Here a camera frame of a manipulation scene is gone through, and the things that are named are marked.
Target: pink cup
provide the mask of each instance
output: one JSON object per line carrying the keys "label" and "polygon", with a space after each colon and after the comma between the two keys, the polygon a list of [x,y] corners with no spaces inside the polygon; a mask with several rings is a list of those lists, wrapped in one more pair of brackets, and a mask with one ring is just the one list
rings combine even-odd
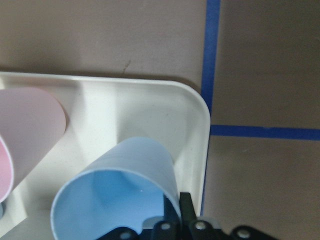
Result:
{"label": "pink cup", "polygon": [[0,203],[62,137],[65,113],[48,92],[0,90]]}

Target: blue tape strip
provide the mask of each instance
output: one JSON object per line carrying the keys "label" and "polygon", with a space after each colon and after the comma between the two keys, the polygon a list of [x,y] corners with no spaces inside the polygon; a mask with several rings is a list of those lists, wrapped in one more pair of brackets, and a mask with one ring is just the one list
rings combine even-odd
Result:
{"label": "blue tape strip", "polygon": [[320,129],[211,125],[210,135],[320,141]]}
{"label": "blue tape strip", "polygon": [[214,96],[214,78],[218,45],[220,0],[207,0],[202,67],[201,96],[206,102],[210,115]]}

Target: white tray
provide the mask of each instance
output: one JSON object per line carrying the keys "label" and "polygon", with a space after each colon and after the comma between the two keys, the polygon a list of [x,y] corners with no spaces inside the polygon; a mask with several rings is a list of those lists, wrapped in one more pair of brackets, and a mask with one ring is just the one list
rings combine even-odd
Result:
{"label": "white tray", "polygon": [[67,114],[67,129],[5,201],[0,237],[38,210],[58,189],[120,141],[133,136],[162,143],[174,160],[180,192],[201,211],[210,114],[201,96],[174,81],[0,72],[0,89],[38,87]]}

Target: light blue plastic cup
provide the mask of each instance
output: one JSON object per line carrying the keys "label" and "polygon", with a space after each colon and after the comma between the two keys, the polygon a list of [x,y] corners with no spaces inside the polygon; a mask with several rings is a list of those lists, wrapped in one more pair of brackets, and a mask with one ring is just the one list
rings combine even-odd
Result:
{"label": "light blue plastic cup", "polygon": [[146,219],[164,215],[164,195],[180,217],[169,152],[150,138],[129,138],[58,191],[50,216],[53,235],[96,240],[117,227],[139,234]]}

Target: screw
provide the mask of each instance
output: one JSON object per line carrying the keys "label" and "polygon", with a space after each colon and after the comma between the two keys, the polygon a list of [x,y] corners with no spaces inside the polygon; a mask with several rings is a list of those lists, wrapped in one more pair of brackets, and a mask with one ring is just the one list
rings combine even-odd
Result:
{"label": "screw", "polygon": [[204,230],[207,227],[203,221],[197,221],[194,226],[198,230]]}
{"label": "screw", "polygon": [[160,227],[162,230],[169,230],[171,228],[170,223],[167,222],[162,223]]}
{"label": "screw", "polygon": [[245,230],[245,229],[239,229],[236,234],[242,238],[242,239],[248,239],[250,238],[250,232],[248,230]]}
{"label": "screw", "polygon": [[123,233],[120,234],[120,239],[121,240],[127,240],[131,238],[131,233],[128,231],[125,231]]}

